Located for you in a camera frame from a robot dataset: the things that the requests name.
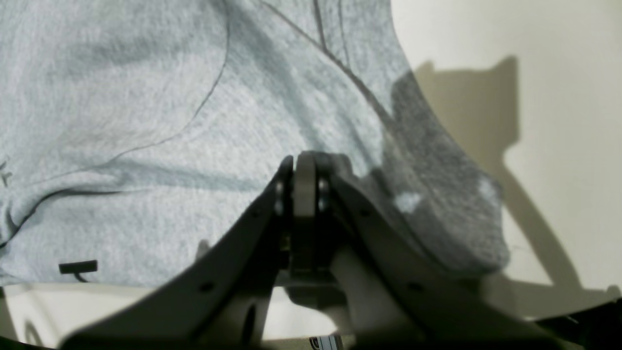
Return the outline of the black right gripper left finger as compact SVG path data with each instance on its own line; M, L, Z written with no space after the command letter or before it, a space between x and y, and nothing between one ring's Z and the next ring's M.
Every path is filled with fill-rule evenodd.
M294 158L201 259L127 309L65 339L63 350L258 350L281 237L291 212Z

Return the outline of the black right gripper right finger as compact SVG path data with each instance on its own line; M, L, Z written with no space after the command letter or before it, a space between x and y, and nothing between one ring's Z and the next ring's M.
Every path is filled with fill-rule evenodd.
M317 269L345 295L357 350L557 350L437 273L362 193L316 166Z

